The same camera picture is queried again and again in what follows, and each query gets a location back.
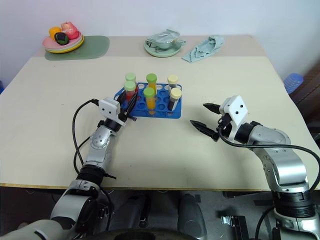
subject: dark fruit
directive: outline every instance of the dark fruit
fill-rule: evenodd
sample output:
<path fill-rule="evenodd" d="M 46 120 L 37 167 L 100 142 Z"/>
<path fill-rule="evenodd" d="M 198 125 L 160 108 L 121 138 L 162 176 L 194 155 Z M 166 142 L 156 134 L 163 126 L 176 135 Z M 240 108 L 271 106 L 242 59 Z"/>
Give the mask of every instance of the dark fruit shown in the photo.
<path fill-rule="evenodd" d="M 57 32 L 54 35 L 54 39 L 60 45 L 66 45 L 69 43 L 69 38 L 64 32 Z"/>

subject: yellow test tube cap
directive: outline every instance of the yellow test tube cap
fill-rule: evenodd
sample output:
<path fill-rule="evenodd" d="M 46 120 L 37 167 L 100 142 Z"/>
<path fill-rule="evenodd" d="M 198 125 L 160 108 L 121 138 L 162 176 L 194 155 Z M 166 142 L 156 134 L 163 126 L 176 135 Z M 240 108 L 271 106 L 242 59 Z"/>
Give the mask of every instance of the yellow test tube cap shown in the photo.
<path fill-rule="evenodd" d="M 136 74 L 134 74 L 133 72 L 128 72 L 128 73 L 125 75 L 125 80 L 126 80 L 126 81 L 136 82 Z"/>
<path fill-rule="evenodd" d="M 175 74 L 171 74 L 168 76 L 168 83 L 169 84 L 176 84 L 178 82 L 178 76 Z"/>
<path fill-rule="evenodd" d="M 155 93 L 155 90 L 152 88 L 152 87 L 146 87 L 144 90 L 143 90 L 143 95 L 146 97 L 146 98 L 150 98 L 150 97 L 154 97 L 156 95 Z"/>
<path fill-rule="evenodd" d="M 149 73 L 147 76 L 146 76 L 146 81 L 150 84 L 152 83 L 156 83 L 157 81 L 157 75 L 155 75 L 154 73 Z"/>
<path fill-rule="evenodd" d="M 173 99 L 179 99 L 181 98 L 181 95 L 182 95 L 182 92 L 177 87 L 172 88 L 170 91 L 170 97 L 172 97 Z"/>

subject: tabletop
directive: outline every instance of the tabletop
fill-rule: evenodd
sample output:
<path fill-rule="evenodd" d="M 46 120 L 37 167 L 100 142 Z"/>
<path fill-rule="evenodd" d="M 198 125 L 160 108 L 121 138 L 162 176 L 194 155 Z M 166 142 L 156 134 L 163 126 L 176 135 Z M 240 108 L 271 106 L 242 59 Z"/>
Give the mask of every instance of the tabletop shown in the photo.
<path fill-rule="evenodd" d="M 268 190 L 263 166 L 253 152 L 214 142 L 189 122 L 215 129 L 219 116 L 202 104 L 222 104 L 233 95 L 241 95 L 246 103 L 247 122 L 280 129 L 292 144 L 320 153 L 283 82 L 251 36 L 226 36 L 219 53 L 195 63 L 181 56 L 204 36 L 185 37 L 188 44 L 169 58 L 148 55 L 144 39 L 110 37 L 108 52 L 97 59 L 49 61 L 43 50 L 30 58 L 0 94 L 0 186 L 67 188 L 77 176 L 72 140 L 75 110 L 91 98 L 113 97 L 128 72 L 136 73 L 138 82 L 145 82 L 148 73 L 155 73 L 159 83 L 166 83 L 170 74 L 178 75 L 183 90 L 181 118 L 129 119 L 116 137 L 108 170 L 117 179 L 104 179 L 103 187 Z M 125 43 L 131 43 L 126 50 Z M 102 119 L 94 104 L 84 107 L 76 120 L 78 143 Z M 316 160 L 295 152 L 313 183 Z M 86 156 L 88 145 L 81 153 Z"/>

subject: green plate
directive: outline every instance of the green plate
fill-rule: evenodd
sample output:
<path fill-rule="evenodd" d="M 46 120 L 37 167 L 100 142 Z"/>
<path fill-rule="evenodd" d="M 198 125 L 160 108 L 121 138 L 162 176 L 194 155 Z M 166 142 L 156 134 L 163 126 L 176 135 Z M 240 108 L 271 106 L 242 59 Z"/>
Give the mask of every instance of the green plate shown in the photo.
<path fill-rule="evenodd" d="M 75 50 L 65 53 L 46 52 L 44 57 L 51 61 L 96 59 L 108 51 L 110 45 L 106 36 L 84 36 L 83 44 Z"/>
<path fill-rule="evenodd" d="M 144 49 L 152 56 L 158 57 L 158 58 L 167 58 L 171 57 L 175 54 L 177 54 L 182 47 L 182 44 L 180 42 L 176 42 L 172 47 L 168 49 L 164 49 L 163 51 L 156 51 L 156 47 L 153 46 L 153 43 L 150 41 L 145 40 L 144 41 Z"/>

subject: blue test tube rack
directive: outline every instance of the blue test tube rack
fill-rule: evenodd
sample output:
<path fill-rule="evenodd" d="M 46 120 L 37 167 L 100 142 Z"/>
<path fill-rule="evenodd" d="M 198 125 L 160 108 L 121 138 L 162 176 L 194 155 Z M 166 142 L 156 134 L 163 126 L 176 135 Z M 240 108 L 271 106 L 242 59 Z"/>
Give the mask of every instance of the blue test tube rack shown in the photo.
<path fill-rule="evenodd" d="M 138 82 L 138 95 L 136 104 L 131 112 L 131 116 L 133 117 L 147 117 L 147 118 L 163 118 L 163 119 L 179 119 L 181 117 L 181 108 L 182 108 L 182 97 L 178 100 L 178 103 L 175 107 L 175 110 L 168 110 L 168 104 L 170 95 L 168 92 L 168 84 L 165 83 L 157 83 L 156 84 L 156 100 L 155 100 L 155 109 L 149 110 L 147 109 L 146 98 L 144 96 L 144 89 L 148 87 L 148 83 L 146 82 Z M 177 88 L 180 88 L 182 91 L 182 86 L 177 84 Z M 122 88 L 114 95 L 114 99 L 116 100 L 118 96 L 124 91 Z M 128 105 L 128 101 L 124 101 L 121 105 L 122 108 L 126 108 Z"/>

